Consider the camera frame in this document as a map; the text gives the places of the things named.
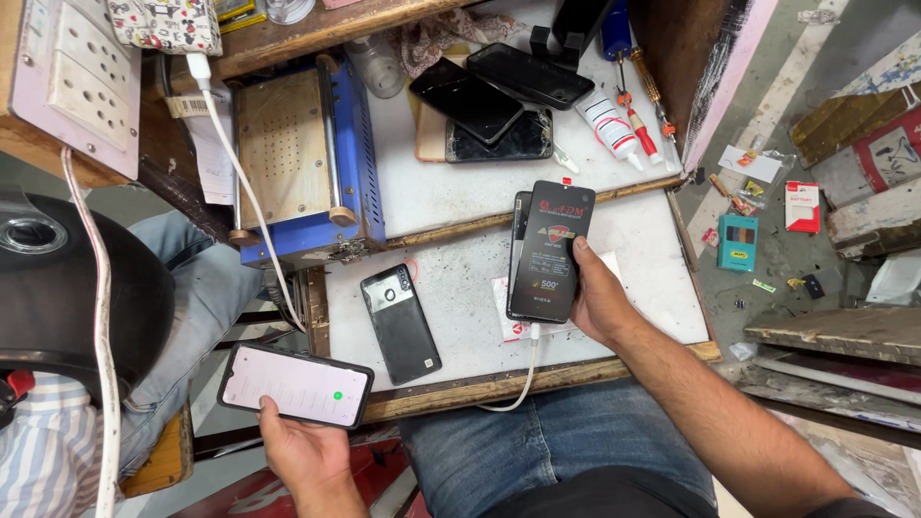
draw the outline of person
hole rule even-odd
[[[530,395],[506,413],[469,407],[401,419],[433,516],[716,517],[712,474],[759,518],[892,517],[644,319],[585,238],[574,254],[572,321],[634,377]],[[268,464],[297,515],[367,516],[345,431],[281,419],[268,396],[260,407]]]
[[[151,371],[122,402],[119,479],[147,460],[189,394],[189,380],[262,289],[262,271],[215,244],[179,212],[128,229],[176,281],[167,343]],[[77,517],[96,503],[102,412],[80,382],[34,372],[35,388],[0,430],[0,517]]]

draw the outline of glue tube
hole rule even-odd
[[[596,89],[576,105],[585,122],[595,130],[595,138],[606,146],[615,157],[630,162],[637,171],[643,170],[636,155],[636,135],[630,124],[621,118],[614,103]]]
[[[634,127],[636,138],[639,139],[640,144],[643,145],[643,150],[649,155],[649,161],[652,162],[652,165],[661,162],[662,156],[659,154],[659,150],[656,149],[656,144],[649,138],[649,131],[647,131],[646,125],[639,120],[639,115],[636,114],[633,108],[627,109],[627,117],[630,117],[630,124]]]

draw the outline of barcode sticker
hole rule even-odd
[[[208,114],[203,96],[167,97],[166,101],[173,119]]]

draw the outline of lcd separator machine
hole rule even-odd
[[[347,57],[237,92],[239,158],[278,260],[298,270],[386,249],[367,91]],[[252,204],[239,195],[240,262],[271,265]]]

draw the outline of white work surface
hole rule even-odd
[[[534,3],[525,0],[490,2],[471,10],[478,13],[509,15],[529,25],[549,27],[561,1]],[[530,53],[530,32],[525,31],[507,44]],[[619,83],[617,63],[601,57],[600,36],[592,42],[579,62],[580,75],[604,84],[604,93],[616,100],[614,85]],[[655,109],[649,102],[634,66],[624,60],[626,86],[633,94],[633,108],[647,125],[649,135],[661,153],[661,137]],[[518,191],[529,191],[537,180],[559,182],[571,177],[573,184],[595,191],[607,191],[636,183],[673,176],[665,164],[652,166],[642,147],[636,154],[643,162],[640,172],[626,161],[616,159],[595,139],[593,129],[573,110],[554,110],[554,142],[580,169],[573,174],[552,158],[534,161],[451,165],[420,162],[415,158],[415,122],[406,91],[390,99],[369,96],[374,150],[377,156],[380,200],[383,204],[388,238],[508,212]],[[626,118],[626,110],[618,107]]]
[[[505,205],[500,209],[509,209],[512,203],[514,188],[508,189],[503,195]],[[409,195],[414,194],[421,199],[426,191],[409,190]],[[502,226],[453,240],[378,253],[350,265],[326,265],[332,357],[374,369],[374,392],[394,388],[359,283],[414,259],[419,269],[415,289],[442,368],[402,387],[527,369],[530,340],[502,343],[490,283],[493,277],[508,273],[510,237],[510,226]],[[615,253],[627,296],[659,329],[684,344],[709,339],[663,191],[596,206],[588,239],[596,253]],[[606,347],[576,330],[542,337],[537,365],[611,355]]]

